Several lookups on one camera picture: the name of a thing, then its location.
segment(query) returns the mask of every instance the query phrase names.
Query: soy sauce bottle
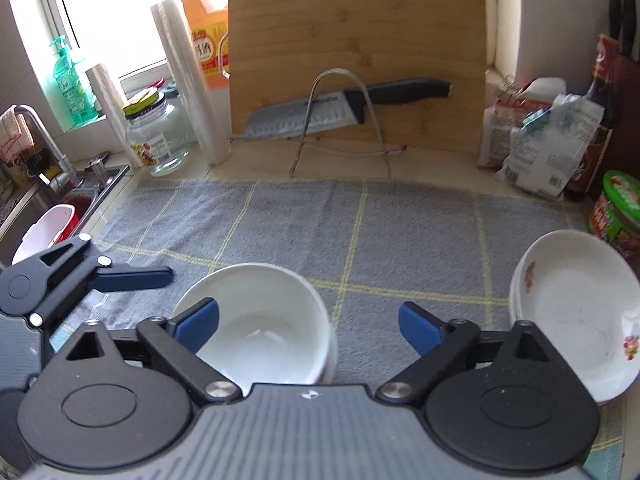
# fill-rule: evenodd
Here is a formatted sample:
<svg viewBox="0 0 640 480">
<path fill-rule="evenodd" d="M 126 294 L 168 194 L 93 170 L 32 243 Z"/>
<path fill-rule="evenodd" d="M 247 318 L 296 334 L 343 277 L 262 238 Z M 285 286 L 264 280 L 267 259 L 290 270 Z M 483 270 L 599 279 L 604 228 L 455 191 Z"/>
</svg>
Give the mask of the soy sauce bottle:
<svg viewBox="0 0 640 480">
<path fill-rule="evenodd" d="M 564 188 L 565 198 L 572 202 L 578 202 L 586 195 L 609 144 L 613 124 L 613 73 L 617 54 L 618 42 L 605 34 L 599 35 L 593 81 L 585 97 L 604 107 L 604 115 L 578 169 Z"/>
</svg>

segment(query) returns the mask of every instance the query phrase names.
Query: plastic wrap roll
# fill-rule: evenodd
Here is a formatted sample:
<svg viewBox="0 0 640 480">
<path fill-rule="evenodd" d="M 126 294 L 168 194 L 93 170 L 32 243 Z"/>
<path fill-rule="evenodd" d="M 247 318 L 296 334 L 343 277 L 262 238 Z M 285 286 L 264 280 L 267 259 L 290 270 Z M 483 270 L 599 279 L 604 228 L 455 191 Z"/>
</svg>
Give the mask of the plastic wrap roll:
<svg viewBox="0 0 640 480">
<path fill-rule="evenodd" d="M 102 107 L 102 112 L 111 126 L 122 150 L 127 154 L 132 168 L 142 167 L 140 159 L 136 155 L 127 139 L 127 120 L 124 118 L 122 107 L 126 101 L 120 82 L 111 76 L 109 70 L 103 63 L 98 63 L 86 71 L 86 75 L 91 83 L 91 88 Z"/>
<path fill-rule="evenodd" d="M 228 159 L 228 134 L 212 105 L 191 43 L 191 33 L 180 0 L 151 6 L 169 70 L 180 91 L 180 100 L 191 120 L 200 148 L 209 164 Z"/>
</svg>

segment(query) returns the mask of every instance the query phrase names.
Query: blue gripper pad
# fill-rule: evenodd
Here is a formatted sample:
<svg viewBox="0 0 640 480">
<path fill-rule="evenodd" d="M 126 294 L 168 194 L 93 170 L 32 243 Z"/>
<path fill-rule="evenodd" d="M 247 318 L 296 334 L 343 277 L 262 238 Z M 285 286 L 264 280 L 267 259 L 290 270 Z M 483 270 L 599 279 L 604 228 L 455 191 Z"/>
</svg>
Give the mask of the blue gripper pad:
<svg viewBox="0 0 640 480">
<path fill-rule="evenodd" d="M 213 298 L 204 298 L 172 321 L 176 323 L 174 339 L 195 354 L 218 329 L 218 304 Z"/>
<path fill-rule="evenodd" d="M 421 356 L 442 343 L 443 325 L 441 320 L 412 301 L 405 301 L 398 310 L 400 333 Z"/>
</svg>

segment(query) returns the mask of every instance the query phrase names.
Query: sink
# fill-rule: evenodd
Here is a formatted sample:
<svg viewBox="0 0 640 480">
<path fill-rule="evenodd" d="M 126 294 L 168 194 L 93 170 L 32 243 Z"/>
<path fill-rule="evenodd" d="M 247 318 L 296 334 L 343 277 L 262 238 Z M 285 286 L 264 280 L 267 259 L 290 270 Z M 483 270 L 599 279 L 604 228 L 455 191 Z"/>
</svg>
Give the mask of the sink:
<svg viewBox="0 0 640 480">
<path fill-rule="evenodd" d="M 80 172 L 79 176 L 83 179 L 82 184 L 67 193 L 62 199 L 53 195 L 49 189 L 38 189 L 12 220 L 7 219 L 5 221 L 5 223 L 10 222 L 10 224 L 2 225 L 4 234 L 0 237 L 0 269 L 5 269 L 11 265 L 15 251 L 20 246 L 22 237 L 29 227 L 35 224 L 44 213 L 56 204 L 70 204 L 76 208 L 81 218 L 71 235 L 74 236 L 80 233 L 89 218 L 128 170 L 128 166 L 119 166 L 107 170 L 107 184 L 103 189 L 101 189 L 93 172 Z"/>
</svg>

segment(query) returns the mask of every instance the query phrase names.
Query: black knife hanging on wall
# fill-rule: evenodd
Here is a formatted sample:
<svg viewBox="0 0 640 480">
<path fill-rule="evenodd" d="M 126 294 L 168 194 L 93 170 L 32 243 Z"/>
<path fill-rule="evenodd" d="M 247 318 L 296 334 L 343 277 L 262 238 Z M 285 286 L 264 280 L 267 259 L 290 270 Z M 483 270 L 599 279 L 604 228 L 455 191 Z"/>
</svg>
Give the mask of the black knife hanging on wall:
<svg viewBox="0 0 640 480">
<path fill-rule="evenodd" d="M 636 41 L 636 0 L 623 0 L 622 55 L 631 57 Z"/>
<path fill-rule="evenodd" d="M 620 38 L 622 28 L 622 0 L 609 0 L 609 35 L 614 40 Z"/>
</svg>

